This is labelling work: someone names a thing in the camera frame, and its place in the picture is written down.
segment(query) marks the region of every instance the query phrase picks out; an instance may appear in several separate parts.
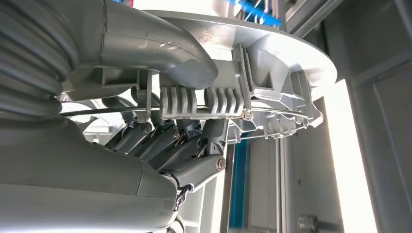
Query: blue stripe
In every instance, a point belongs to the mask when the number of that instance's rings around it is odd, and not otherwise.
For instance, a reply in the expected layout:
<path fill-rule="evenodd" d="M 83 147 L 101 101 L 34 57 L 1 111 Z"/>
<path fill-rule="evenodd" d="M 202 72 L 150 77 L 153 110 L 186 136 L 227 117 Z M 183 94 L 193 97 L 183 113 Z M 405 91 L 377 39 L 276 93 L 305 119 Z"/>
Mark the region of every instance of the blue stripe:
<path fill-rule="evenodd" d="M 230 208 L 230 228 L 244 228 L 245 193 L 247 176 L 247 140 L 236 144 L 233 164 L 233 192 Z"/>

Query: metal rod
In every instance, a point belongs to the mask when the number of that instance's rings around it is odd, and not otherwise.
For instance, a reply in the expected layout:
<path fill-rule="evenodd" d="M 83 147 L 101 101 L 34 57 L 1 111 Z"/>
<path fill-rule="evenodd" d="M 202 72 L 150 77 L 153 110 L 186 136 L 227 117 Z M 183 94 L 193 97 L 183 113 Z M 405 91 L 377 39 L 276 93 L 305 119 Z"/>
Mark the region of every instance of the metal rod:
<path fill-rule="evenodd" d="M 308 116 L 304 115 L 303 113 L 289 111 L 289 110 L 281 110 L 281 109 L 273 109 L 273 108 L 264 108 L 264 107 L 252 107 L 252 112 L 270 112 L 270 113 L 279 113 L 279 114 L 289 114 L 297 117 L 308 118 Z"/>
<path fill-rule="evenodd" d="M 298 130 L 301 130 L 301 129 L 303 129 L 303 128 L 304 128 L 304 126 L 300 126 L 300 127 L 296 128 L 296 129 L 292 129 L 292 131 L 298 131 Z M 289 131 L 283 131 L 283 132 L 268 134 L 268 137 L 278 136 L 278 135 L 282 135 L 282 134 L 288 133 L 288 132 L 289 132 Z M 265 135 L 263 134 L 263 135 L 256 135 L 256 136 L 241 137 L 240 139 L 241 139 L 241 140 L 245 140 L 245 139 L 260 138 L 260 137 L 264 137 L 264 136 L 265 136 Z"/>
<path fill-rule="evenodd" d="M 207 107 L 206 105 L 197 106 L 197 110 L 208 110 L 208 109 L 209 107 Z M 159 110 L 160 110 L 160 106 L 152 106 L 152 111 L 159 111 Z M 100 109 L 90 109 L 90 110 L 61 113 L 60 115 L 64 117 L 70 117 L 70 116 L 73 117 L 73 116 L 78 116 L 78 115 L 91 115 L 91 114 L 117 113 L 117 112 L 145 112 L 145 111 L 146 111 L 145 107 L 100 108 Z M 265 107 L 252 107 L 252 111 L 288 114 L 292 116 L 308 118 L 302 113 L 289 111 L 289 110 L 272 109 L 272 108 L 265 108 Z"/>

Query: gray plastic housing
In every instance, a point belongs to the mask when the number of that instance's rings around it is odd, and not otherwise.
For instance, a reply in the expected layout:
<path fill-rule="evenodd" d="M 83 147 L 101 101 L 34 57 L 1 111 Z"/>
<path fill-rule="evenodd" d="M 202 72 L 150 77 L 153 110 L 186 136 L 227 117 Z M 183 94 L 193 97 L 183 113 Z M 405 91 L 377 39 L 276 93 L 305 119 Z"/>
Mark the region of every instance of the gray plastic housing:
<path fill-rule="evenodd" d="M 174 220 L 172 182 L 87 142 L 69 119 L 2 120 L 0 138 L 0 232 L 153 231 Z"/>
<path fill-rule="evenodd" d="M 68 22 L 79 47 L 79 68 L 64 85 L 74 100 L 116 95 L 134 83 L 103 88 L 102 69 L 156 70 L 194 89 L 209 87 L 218 75 L 199 42 L 163 19 L 111 0 L 45 1 Z M 113 78 L 126 79 L 121 72 Z"/>

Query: light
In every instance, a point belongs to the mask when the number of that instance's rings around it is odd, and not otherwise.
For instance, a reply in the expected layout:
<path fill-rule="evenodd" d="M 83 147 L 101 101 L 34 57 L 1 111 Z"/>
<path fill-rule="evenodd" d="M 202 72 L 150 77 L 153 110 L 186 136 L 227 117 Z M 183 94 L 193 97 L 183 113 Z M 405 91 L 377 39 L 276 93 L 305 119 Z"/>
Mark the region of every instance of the light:
<path fill-rule="evenodd" d="M 376 233 L 376 223 L 345 80 L 325 95 L 333 164 L 347 233 Z"/>

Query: gray flexible hose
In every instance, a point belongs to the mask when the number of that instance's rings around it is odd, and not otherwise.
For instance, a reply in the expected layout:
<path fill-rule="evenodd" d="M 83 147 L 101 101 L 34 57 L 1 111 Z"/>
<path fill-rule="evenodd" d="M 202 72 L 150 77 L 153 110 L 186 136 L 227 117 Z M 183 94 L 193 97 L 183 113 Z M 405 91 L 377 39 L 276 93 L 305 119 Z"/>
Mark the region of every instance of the gray flexible hose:
<path fill-rule="evenodd" d="M 48 117 L 80 56 L 67 26 L 41 1 L 0 2 L 0 110 Z"/>

